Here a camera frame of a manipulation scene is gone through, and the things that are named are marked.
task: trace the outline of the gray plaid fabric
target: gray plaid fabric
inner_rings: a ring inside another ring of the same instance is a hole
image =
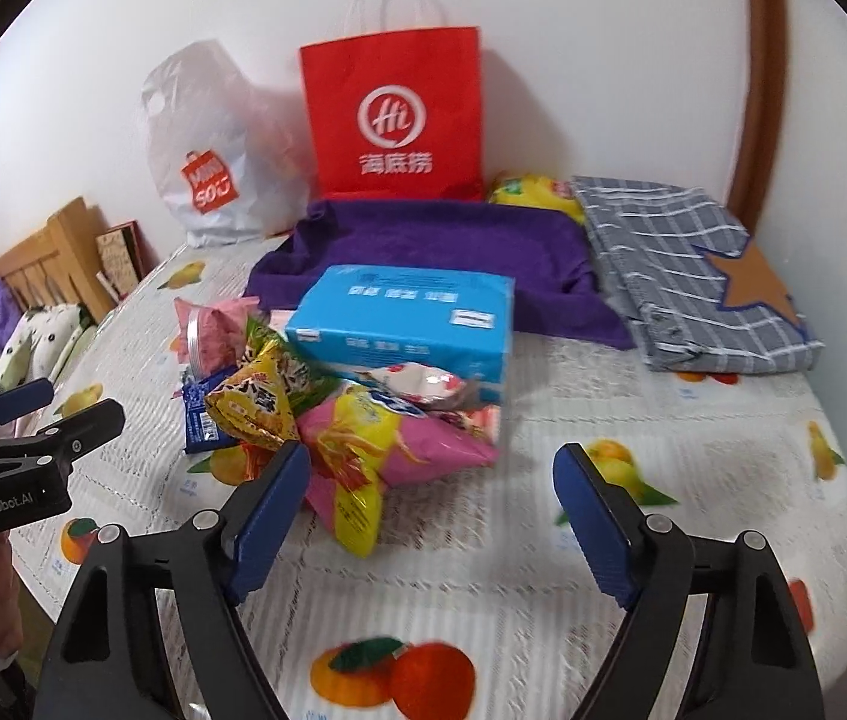
[[[694,247],[738,256],[747,231],[702,189],[575,177],[608,303],[654,370],[809,370],[823,349],[764,306],[721,310],[726,277]]]

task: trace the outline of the blue gripper pad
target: blue gripper pad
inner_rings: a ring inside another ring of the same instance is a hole
[[[49,406],[53,399],[54,386],[49,379],[35,379],[6,392],[0,392],[0,425],[6,425],[19,416]]]
[[[235,571],[225,588],[228,601],[233,605],[243,603],[252,590],[263,586],[304,502],[309,481],[310,453],[307,447],[298,445],[267,488],[257,509],[248,517],[235,542]]]
[[[567,446],[554,456],[553,488],[600,591],[630,610],[639,594],[630,573],[630,545]]]

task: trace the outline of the blue snack packet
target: blue snack packet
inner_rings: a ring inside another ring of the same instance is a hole
[[[212,452],[214,449],[238,445],[238,440],[217,427],[211,415],[206,413],[204,404],[206,394],[216,389],[224,379],[236,373],[236,370],[236,365],[231,365],[199,382],[184,384],[184,425],[187,431],[185,454],[195,455],[198,452]]]

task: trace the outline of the white plastic bag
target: white plastic bag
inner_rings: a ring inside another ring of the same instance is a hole
[[[310,180],[285,127],[216,41],[192,43],[143,84],[147,161],[192,247],[283,232]]]

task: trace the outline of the folded plaid cloth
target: folded plaid cloth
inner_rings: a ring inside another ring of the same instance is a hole
[[[701,189],[576,177],[609,304],[653,370],[780,373],[823,341],[750,235]]]

